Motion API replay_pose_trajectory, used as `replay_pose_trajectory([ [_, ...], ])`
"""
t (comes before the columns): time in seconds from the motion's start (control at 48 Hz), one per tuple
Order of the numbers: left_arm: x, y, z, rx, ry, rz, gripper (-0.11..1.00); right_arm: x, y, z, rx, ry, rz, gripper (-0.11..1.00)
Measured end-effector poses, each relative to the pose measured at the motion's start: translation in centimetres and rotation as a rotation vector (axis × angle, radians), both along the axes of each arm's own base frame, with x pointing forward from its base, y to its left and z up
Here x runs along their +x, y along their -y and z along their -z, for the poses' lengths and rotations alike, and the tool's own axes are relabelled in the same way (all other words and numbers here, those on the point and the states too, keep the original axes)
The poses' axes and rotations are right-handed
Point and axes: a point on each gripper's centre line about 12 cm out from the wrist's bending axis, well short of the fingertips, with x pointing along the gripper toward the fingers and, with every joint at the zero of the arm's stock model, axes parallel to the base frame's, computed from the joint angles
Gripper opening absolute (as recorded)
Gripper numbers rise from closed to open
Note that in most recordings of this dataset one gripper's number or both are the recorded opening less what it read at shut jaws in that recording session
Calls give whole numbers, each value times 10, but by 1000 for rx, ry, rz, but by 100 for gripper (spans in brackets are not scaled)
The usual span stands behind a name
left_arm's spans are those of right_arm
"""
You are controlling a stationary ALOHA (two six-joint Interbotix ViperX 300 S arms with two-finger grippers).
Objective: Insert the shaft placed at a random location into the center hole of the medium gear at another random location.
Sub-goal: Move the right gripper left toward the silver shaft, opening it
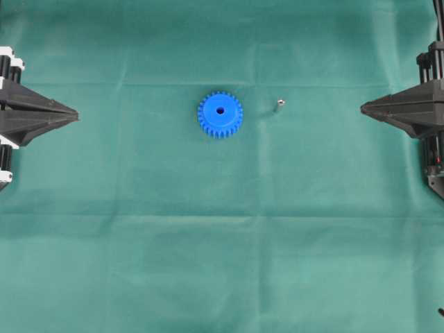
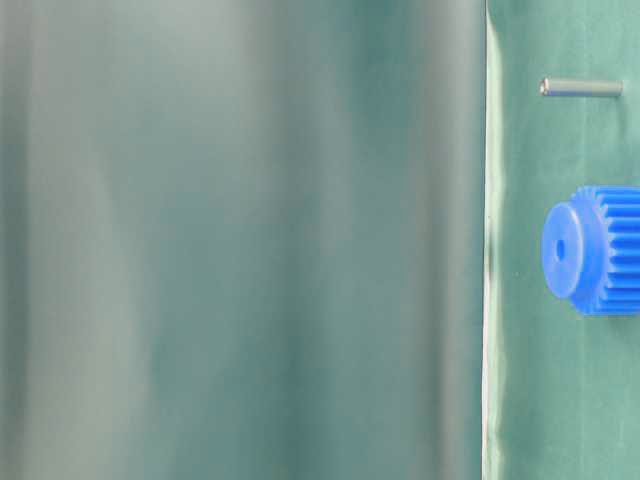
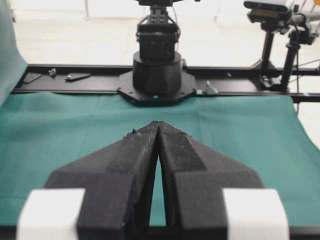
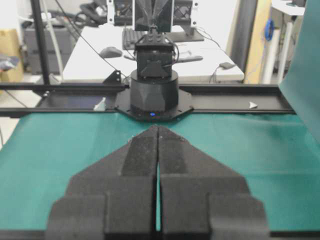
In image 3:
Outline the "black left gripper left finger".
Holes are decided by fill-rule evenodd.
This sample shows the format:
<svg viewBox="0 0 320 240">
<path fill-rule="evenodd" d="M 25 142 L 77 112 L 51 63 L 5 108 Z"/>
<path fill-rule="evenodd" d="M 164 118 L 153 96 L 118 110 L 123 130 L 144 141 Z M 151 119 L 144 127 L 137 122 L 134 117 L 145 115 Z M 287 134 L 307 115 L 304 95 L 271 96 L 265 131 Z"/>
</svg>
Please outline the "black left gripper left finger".
<svg viewBox="0 0 320 240">
<path fill-rule="evenodd" d="M 81 240 L 125 240 L 149 225 L 159 122 L 54 170 L 47 189 L 84 188 Z"/>
</svg>

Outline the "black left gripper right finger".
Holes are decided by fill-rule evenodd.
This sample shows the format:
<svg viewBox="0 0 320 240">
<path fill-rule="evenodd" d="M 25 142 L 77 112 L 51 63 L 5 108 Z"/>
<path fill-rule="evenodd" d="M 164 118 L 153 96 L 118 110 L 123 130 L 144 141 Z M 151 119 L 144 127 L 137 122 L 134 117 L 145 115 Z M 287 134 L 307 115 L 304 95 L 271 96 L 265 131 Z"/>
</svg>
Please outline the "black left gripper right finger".
<svg viewBox="0 0 320 240">
<path fill-rule="evenodd" d="M 166 122 L 158 127 L 166 224 L 180 240 L 226 240 L 224 188 L 263 188 L 252 168 Z"/>
</svg>

